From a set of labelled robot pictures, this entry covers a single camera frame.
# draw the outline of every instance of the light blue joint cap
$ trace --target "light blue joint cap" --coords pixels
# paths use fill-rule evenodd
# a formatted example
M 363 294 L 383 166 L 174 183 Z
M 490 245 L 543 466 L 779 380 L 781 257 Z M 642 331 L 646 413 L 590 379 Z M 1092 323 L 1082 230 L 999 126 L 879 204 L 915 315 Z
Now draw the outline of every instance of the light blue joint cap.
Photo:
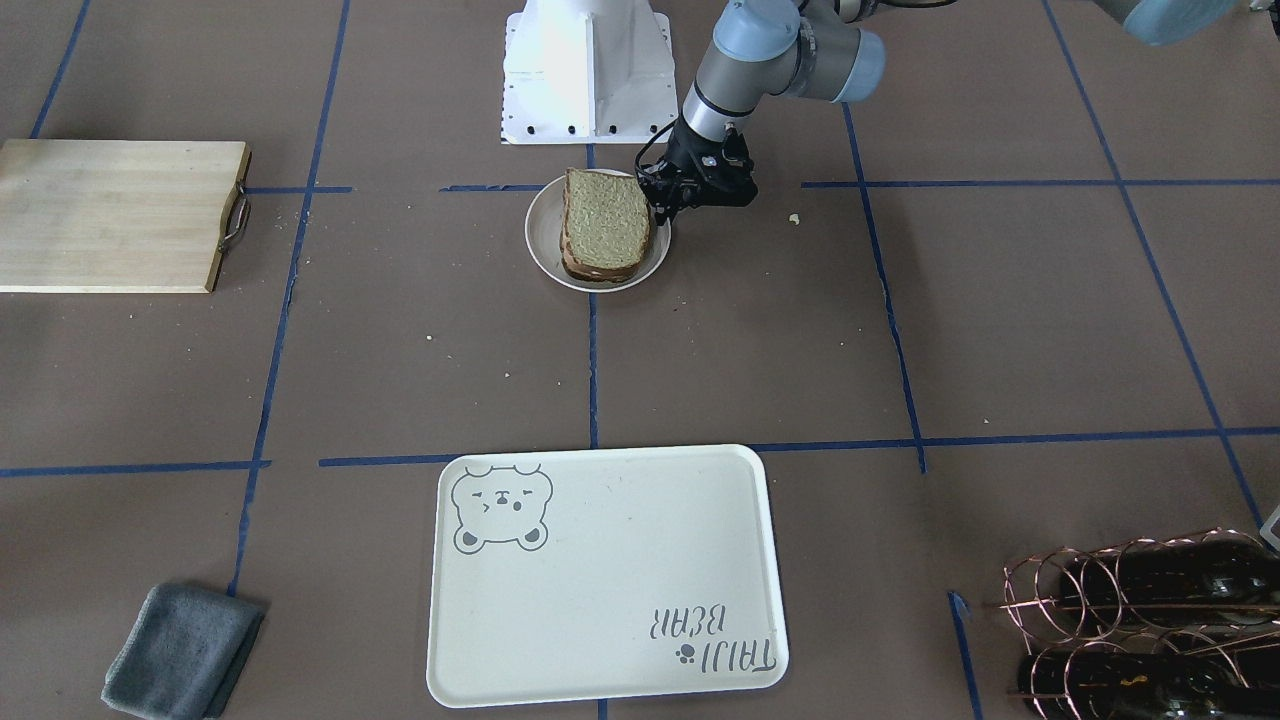
M 763 63 L 787 51 L 800 35 L 800 10 L 791 0 L 730 0 L 716 23 L 716 47 L 744 63 Z
M 874 32 L 861 32 L 858 41 L 858 55 L 854 56 L 854 67 L 849 70 L 849 79 L 845 81 L 844 90 L 832 102 L 858 102 L 867 100 L 879 85 L 884 76 L 884 41 Z
M 1180 42 L 1213 24 L 1236 0 L 1142 0 L 1124 29 L 1147 45 Z

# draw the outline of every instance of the metal handle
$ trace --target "metal handle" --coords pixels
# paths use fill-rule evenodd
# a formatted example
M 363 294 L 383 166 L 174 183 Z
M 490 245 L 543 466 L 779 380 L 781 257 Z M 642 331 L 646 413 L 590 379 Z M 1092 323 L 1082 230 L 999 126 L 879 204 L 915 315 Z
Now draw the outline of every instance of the metal handle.
M 242 232 L 244 232 L 244 223 L 248 222 L 248 195 L 244 193 L 244 181 L 236 181 L 236 202 L 232 205 L 232 211 L 227 215 L 227 234 L 218 243 L 219 252 L 227 252 L 232 247 L 232 241 L 236 240 Z M 236 223 L 232 224 L 232 218 L 236 218 Z

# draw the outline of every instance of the bear ear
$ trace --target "bear ear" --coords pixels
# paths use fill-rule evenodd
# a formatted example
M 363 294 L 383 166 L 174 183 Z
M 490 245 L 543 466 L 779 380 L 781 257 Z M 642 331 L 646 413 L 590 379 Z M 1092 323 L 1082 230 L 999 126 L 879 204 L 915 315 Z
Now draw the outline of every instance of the bear ear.
M 453 546 L 463 555 L 475 555 L 484 547 L 484 541 L 468 533 L 466 528 L 458 528 L 458 532 L 453 533 Z
M 539 547 L 547 544 L 547 525 L 538 523 L 534 529 L 516 538 L 516 542 L 525 550 L 538 550 Z

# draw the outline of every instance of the round plate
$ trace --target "round plate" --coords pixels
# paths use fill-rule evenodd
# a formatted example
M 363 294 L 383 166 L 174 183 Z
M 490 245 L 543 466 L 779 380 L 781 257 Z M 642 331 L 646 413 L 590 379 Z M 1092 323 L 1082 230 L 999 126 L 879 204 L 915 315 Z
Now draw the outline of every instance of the round plate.
M 625 176 L 618 170 L 591 170 L 593 173 L 608 173 L 611 176 Z M 671 250 L 671 223 L 659 225 L 652 224 L 653 233 L 649 236 L 649 251 L 636 269 L 636 274 L 620 283 L 580 281 L 568 274 L 564 269 L 563 255 L 559 249 L 559 236 L 564 231 L 564 176 L 550 182 L 534 197 L 525 215 L 525 243 L 529 245 L 529 254 L 534 256 L 534 263 L 544 273 L 564 287 L 580 290 L 582 292 L 617 292 L 626 290 L 640 281 L 648 278 L 658 269 L 658 265 L 667 258 Z

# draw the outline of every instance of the robotic arm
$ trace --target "robotic arm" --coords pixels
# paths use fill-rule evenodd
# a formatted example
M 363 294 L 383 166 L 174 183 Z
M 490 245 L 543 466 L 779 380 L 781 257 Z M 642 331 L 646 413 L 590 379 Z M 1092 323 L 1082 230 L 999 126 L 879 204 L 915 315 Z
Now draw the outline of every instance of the robotic arm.
M 764 95 L 831 102 L 867 99 L 884 72 L 884 44 L 847 23 L 878 8 L 940 8 L 956 0 L 730 0 L 716 23 L 680 117 L 636 156 L 636 179 L 658 224 L 686 208 L 741 208 L 755 197 L 742 136 Z M 1189 37 L 1239 0 L 1093 0 L 1147 45 Z M 1275 5 L 1271 13 L 1275 14 Z M 1275 18 L 1280 33 L 1280 18 Z M 641 159 L 671 131 L 654 164 Z

